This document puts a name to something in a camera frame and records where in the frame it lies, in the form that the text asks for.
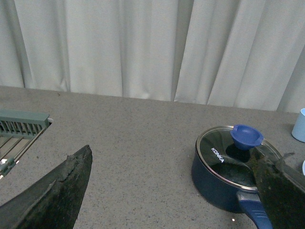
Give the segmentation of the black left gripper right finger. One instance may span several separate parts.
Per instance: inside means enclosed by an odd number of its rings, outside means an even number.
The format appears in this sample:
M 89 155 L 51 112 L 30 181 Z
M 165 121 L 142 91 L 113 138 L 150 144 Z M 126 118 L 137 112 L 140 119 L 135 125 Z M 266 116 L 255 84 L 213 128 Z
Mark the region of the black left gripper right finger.
M 253 171 L 259 198 L 274 229 L 305 227 L 305 176 L 285 163 L 294 153 L 278 160 L 253 152 Z

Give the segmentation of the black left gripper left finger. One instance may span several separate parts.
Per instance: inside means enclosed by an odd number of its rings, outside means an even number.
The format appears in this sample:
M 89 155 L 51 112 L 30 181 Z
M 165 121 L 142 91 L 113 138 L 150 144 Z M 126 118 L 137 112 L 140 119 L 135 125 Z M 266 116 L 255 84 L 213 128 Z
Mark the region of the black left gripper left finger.
M 0 207 L 2 229 L 72 229 L 92 169 L 92 150 L 76 153 Z

